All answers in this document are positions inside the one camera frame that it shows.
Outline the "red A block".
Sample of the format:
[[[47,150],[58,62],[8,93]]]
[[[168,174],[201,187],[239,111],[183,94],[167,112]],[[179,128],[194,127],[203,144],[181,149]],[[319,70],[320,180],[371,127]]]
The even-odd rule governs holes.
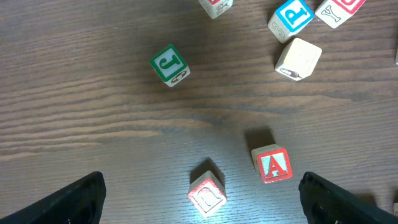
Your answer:
[[[256,172],[265,184],[293,177],[286,148],[271,144],[251,151]]]

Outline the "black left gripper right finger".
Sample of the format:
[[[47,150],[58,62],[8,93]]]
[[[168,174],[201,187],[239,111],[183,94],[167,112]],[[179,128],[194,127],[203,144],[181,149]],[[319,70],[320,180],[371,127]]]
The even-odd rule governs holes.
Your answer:
[[[393,214],[361,201],[351,192],[314,172],[304,173],[298,190],[309,224],[397,223],[397,217]]]

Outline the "red U block upper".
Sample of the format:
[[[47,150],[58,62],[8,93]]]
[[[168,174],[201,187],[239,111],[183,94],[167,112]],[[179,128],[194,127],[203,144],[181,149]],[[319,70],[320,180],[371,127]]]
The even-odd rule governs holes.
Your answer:
[[[336,29],[352,17],[366,0],[324,0],[315,15],[331,28]]]

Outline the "green R block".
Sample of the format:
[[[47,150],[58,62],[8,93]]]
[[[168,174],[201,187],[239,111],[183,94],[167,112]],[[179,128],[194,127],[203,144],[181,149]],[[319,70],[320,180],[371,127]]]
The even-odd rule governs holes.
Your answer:
[[[393,204],[393,214],[394,216],[398,217],[398,203]]]

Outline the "red G block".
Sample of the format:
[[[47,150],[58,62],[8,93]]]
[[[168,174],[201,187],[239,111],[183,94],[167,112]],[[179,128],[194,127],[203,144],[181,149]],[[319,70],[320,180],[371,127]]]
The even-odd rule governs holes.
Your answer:
[[[211,19],[216,19],[233,5],[233,0],[198,0],[198,2]]]

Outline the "red U block lower left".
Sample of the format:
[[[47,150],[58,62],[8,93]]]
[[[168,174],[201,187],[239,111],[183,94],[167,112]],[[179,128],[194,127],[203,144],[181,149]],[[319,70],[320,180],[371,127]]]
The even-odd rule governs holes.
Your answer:
[[[228,201],[225,187],[210,170],[190,184],[187,197],[203,218],[212,216]]]

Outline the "blue R block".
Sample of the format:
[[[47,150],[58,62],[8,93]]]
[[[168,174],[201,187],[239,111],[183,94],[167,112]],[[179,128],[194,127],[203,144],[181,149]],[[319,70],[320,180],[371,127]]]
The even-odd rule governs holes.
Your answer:
[[[275,10],[268,28],[280,43],[298,34],[315,17],[304,0],[288,0]]]

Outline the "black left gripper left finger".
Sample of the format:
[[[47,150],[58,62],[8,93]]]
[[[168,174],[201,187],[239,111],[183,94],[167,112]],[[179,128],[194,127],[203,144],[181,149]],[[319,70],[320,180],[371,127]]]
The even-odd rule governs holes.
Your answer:
[[[2,218],[1,224],[98,224],[105,197],[103,174],[95,171]]]

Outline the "green J block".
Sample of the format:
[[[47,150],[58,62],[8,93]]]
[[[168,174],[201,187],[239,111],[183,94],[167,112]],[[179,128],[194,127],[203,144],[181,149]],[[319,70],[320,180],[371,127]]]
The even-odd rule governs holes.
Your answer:
[[[190,68],[173,44],[169,44],[156,54],[150,64],[161,80],[173,87],[190,74]]]

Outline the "yellow G block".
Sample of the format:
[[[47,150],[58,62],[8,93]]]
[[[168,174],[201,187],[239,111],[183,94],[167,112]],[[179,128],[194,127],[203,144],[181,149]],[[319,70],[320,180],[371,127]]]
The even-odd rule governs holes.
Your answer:
[[[312,74],[321,54],[321,48],[296,37],[283,50],[275,71],[296,82],[300,81]]]

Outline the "red u block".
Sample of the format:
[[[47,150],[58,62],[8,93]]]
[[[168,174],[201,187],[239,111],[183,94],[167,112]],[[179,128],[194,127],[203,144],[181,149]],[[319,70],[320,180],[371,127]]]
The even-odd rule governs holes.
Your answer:
[[[212,216],[228,201],[225,187],[210,170],[190,184],[187,197],[203,218]]]
[[[324,0],[315,15],[331,28],[336,29],[352,17],[366,0]]]

